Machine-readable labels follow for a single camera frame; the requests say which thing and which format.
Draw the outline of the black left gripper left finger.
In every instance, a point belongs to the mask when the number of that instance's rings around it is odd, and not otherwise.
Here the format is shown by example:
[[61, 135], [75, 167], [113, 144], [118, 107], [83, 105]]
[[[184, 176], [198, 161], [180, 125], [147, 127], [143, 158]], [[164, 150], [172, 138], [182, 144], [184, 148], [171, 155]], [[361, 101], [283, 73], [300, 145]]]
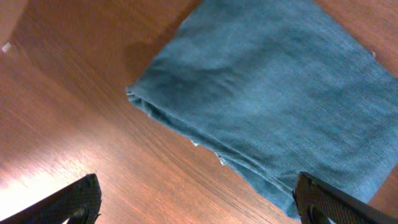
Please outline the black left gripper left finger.
[[95, 224], [100, 215], [101, 188], [88, 174], [43, 200], [4, 219], [2, 224]]

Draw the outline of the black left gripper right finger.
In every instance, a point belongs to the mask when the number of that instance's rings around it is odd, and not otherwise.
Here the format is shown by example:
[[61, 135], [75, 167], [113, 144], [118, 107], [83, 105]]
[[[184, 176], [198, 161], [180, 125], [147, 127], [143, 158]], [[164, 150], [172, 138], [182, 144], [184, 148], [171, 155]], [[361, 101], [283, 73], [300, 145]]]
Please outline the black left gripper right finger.
[[307, 172], [299, 174], [293, 197], [302, 224], [397, 224], [396, 218]]

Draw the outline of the dark blue jeans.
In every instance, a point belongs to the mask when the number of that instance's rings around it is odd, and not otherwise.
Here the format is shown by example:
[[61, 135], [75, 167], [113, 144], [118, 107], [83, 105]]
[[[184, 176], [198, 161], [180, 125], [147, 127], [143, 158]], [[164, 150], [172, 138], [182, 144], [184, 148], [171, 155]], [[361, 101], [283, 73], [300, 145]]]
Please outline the dark blue jeans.
[[126, 89], [288, 217], [299, 173], [362, 202], [397, 164], [397, 79], [313, 1], [203, 1]]

